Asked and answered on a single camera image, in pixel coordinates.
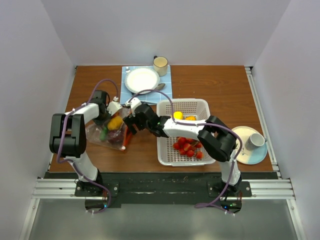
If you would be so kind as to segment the orange green fake mango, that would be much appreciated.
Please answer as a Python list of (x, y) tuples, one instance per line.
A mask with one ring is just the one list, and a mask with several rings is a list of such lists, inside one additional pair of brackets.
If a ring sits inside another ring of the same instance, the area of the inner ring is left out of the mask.
[(118, 130), (123, 124), (123, 119), (121, 116), (117, 115), (113, 117), (107, 124), (107, 129), (109, 131)]

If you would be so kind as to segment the clear zip top bag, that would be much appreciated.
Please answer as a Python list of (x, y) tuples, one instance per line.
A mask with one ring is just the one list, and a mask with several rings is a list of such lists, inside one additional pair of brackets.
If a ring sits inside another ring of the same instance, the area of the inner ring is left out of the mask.
[(123, 107), (102, 125), (88, 125), (85, 128), (86, 139), (92, 144), (125, 151), (133, 134), (123, 118), (128, 117), (130, 113), (128, 108)]

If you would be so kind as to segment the yellow fake mango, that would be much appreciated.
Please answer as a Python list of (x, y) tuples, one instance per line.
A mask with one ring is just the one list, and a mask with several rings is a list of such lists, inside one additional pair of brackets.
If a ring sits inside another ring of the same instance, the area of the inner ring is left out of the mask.
[(184, 118), (184, 115), (181, 111), (175, 111), (173, 113), (173, 117), (176, 119), (176, 120), (182, 120)]

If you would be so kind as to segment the small orange fake fruit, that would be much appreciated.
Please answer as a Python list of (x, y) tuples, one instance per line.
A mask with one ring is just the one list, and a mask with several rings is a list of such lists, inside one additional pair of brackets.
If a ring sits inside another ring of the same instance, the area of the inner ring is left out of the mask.
[(186, 121), (196, 121), (196, 117), (195, 116), (188, 116), (185, 118)]

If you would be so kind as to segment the fake strawberries bunch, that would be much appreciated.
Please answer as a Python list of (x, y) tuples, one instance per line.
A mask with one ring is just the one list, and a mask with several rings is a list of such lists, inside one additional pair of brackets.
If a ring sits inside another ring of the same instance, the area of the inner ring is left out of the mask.
[(178, 137), (172, 147), (177, 150), (181, 156), (196, 158), (198, 160), (204, 157), (204, 153), (201, 151), (202, 144), (195, 139)]

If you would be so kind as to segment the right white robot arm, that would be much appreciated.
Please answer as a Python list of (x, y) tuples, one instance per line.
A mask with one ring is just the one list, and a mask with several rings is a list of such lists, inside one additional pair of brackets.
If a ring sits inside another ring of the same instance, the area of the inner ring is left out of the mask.
[(135, 135), (137, 131), (147, 129), (158, 138), (177, 138), (199, 141), (208, 155), (219, 162), (223, 192), (230, 197), (240, 190), (241, 172), (237, 166), (237, 142), (240, 137), (230, 130), (219, 118), (210, 116), (205, 120), (175, 120), (170, 116), (159, 116), (146, 103), (127, 102), (131, 114), (123, 119), (126, 126)]

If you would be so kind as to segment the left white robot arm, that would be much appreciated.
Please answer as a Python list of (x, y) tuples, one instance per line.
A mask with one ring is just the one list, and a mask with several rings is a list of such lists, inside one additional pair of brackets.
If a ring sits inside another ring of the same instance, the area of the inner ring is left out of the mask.
[(95, 90), (88, 102), (66, 113), (56, 113), (51, 119), (49, 149), (57, 154), (56, 161), (68, 162), (78, 175), (77, 186), (92, 196), (106, 196), (109, 191), (103, 184), (100, 171), (86, 153), (86, 124), (93, 121), (103, 125), (111, 118), (107, 106), (110, 96)]

